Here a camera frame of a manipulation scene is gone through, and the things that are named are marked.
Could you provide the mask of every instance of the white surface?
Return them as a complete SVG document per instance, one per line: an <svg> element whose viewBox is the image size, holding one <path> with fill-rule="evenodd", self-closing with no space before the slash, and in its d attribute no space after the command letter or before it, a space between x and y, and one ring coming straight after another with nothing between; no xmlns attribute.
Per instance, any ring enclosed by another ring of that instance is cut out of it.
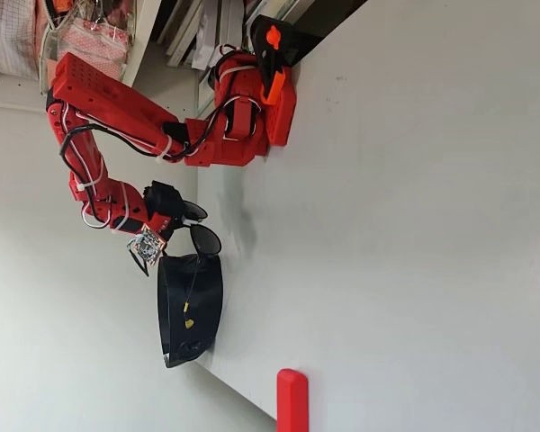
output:
<svg viewBox="0 0 540 432"><path fill-rule="evenodd" d="M44 113L45 103L46 98L40 94L38 81L0 72L0 107Z"/></svg>
<svg viewBox="0 0 540 432"><path fill-rule="evenodd" d="M192 90L170 110L193 106ZM99 144L112 178L195 196L194 168ZM156 271L146 278L127 235L89 229L79 213L46 117L0 109L0 432L275 430L198 364L164 367ZM192 250L188 237L168 251Z"/></svg>
<svg viewBox="0 0 540 432"><path fill-rule="evenodd" d="M201 363L310 430L540 432L540 0L370 0L297 67L285 148L199 171Z"/></svg>

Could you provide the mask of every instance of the white wall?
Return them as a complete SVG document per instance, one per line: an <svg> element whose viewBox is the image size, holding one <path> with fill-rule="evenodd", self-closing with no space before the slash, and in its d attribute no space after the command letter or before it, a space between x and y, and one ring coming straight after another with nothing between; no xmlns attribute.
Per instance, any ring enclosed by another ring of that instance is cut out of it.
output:
<svg viewBox="0 0 540 432"><path fill-rule="evenodd" d="M196 196L192 168L99 143L111 177ZM83 225L67 183L46 117L0 109L0 432L273 430L199 365L164 367L156 271L134 265L127 235Z"/></svg>

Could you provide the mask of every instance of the zip tie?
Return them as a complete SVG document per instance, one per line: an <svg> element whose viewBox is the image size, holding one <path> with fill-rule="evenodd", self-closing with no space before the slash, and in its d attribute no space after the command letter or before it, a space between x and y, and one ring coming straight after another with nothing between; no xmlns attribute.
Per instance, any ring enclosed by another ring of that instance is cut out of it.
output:
<svg viewBox="0 0 540 432"><path fill-rule="evenodd" d="M169 136L169 135L166 135L168 137L168 145L166 146L166 148L164 148L164 150L162 151L162 153L160 153L158 156L156 156L156 162L159 164L160 162L162 162L162 159L164 158L165 155L168 154L168 151L170 151L170 148L172 147L172 137Z"/></svg>
<svg viewBox="0 0 540 432"><path fill-rule="evenodd" d="M76 189L79 192L83 192L87 187L95 186L98 184L98 182L100 182L100 180L102 180L102 177L104 176L104 157L102 155L100 155L100 168L101 170L98 178L88 183L76 183Z"/></svg>

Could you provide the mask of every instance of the shelf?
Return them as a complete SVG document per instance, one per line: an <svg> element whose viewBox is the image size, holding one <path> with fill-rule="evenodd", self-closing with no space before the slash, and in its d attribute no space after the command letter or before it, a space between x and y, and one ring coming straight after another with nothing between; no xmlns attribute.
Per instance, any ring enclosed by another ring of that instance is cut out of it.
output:
<svg viewBox="0 0 540 432"><path fill-rule="evenodd" d="M144 52L150 40L152 27L158 15L161 0L137 0L136 8L136 39L130 52L128 68L122 82L127 86L134 84L138 69L144 58Z"/></svg>
<svg viewBox="0 0 540 432"><path fill-rule="evenodd" d="M123 79L127 86L132 86L138 74L159 7L160 0L137 1L136 39ZM45 100L40 94L38 81L0 72L0 107L43 113Z"/></svg>
<svg viewBox="0 0 540 432"><path fill-rule="evenodd" d="M44 113L45 100L38 90L38 81L0 72L0 107Z"/></svg>

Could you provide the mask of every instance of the orange clamp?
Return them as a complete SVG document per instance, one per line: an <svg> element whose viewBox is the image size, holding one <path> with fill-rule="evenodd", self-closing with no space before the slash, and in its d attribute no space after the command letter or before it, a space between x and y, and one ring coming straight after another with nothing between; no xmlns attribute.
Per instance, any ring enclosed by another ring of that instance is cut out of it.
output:
<svg viewBox="0 0 540 432"><path fill-rule="evenodd" d="M276 29L276 26L273 25L270 27L270 30L266 33L266 40L270 45L274 47L275 50L278 50L278 46L280 45L280 39L282 38L282 34L278 29Z"/></svg>

